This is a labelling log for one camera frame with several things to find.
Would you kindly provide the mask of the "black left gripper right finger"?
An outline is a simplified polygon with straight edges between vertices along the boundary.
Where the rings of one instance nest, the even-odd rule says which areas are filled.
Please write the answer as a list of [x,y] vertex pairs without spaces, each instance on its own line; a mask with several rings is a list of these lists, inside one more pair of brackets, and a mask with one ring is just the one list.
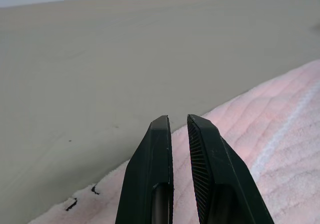
[[275,224],[247,165],[218,128],[190,114],[187,130],[199,224]]

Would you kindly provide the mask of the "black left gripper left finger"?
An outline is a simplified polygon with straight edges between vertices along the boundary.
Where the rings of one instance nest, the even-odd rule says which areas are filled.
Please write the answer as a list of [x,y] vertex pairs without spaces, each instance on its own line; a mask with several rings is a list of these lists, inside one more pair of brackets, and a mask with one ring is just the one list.
[[153,120],[129,160],[115,224],[173,224],[174,174],[170,121]]

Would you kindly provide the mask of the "pink fluffy towel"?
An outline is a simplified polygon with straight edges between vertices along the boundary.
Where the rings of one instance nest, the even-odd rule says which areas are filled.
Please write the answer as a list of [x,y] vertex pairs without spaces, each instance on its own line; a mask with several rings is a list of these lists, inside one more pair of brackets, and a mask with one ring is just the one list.
[[[275,224],[320,224],[320,59],[203,116],[250,170]],[[172,134],[174,224],[199,224],[187,126]],[[129,160],[28,224],[115,224]]]

